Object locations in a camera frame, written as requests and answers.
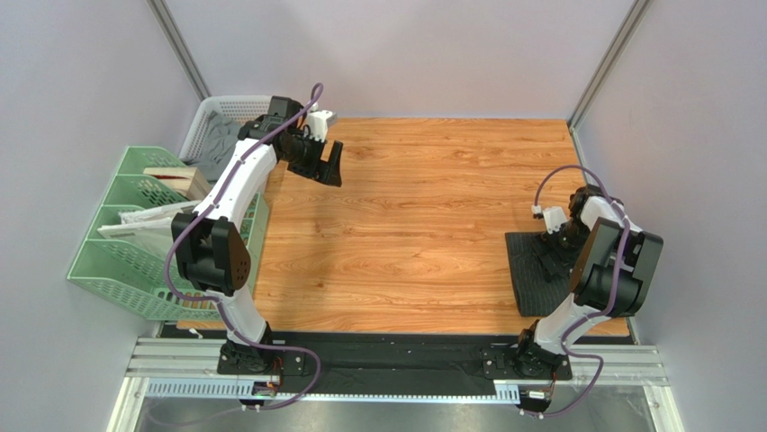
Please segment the dark pinstriped long sleeve shirt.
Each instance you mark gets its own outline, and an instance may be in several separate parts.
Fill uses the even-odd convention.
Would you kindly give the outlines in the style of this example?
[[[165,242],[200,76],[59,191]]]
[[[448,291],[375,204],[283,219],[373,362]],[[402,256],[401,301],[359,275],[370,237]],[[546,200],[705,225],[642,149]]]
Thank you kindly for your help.
[[[544,317],[552,313],[570,293],[572,273],[567,279],[544,279],[543,268],[536,258],[536,235],[543,232],[504,234],[514,298],[523,317]]]

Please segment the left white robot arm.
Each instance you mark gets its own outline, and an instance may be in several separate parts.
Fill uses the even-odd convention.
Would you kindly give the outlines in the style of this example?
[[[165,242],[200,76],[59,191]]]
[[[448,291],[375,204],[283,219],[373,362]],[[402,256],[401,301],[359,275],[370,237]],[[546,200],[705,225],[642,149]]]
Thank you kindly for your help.
[[[252,259],[240,228],[259,187],[277,164],[323,185],[340,187],[343,145],[334,141],[322,157],[327,134],[338,116],[318,106],[272,97],[265,113],[238,131],[234,153],[211,192],[189,213],[171,222],[168,263],[214,305],[227,328],[219,374],[267,374],[277,365],[271,328],[260,315],[249,288]]]

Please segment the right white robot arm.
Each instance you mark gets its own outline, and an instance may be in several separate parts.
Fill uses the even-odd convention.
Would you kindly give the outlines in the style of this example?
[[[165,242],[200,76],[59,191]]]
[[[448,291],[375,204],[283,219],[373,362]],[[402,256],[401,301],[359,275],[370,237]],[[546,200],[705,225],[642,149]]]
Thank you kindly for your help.
[[[594,185],[578,188],[566,209],[535,205],[532,212],[546,225],[532,243],[545,279],[569,279],[564,300],[521,332],[513,355],[518,374],[538,378],[555,375],[589,329],[638,312],[663,239],[639,228],[620,200]]]

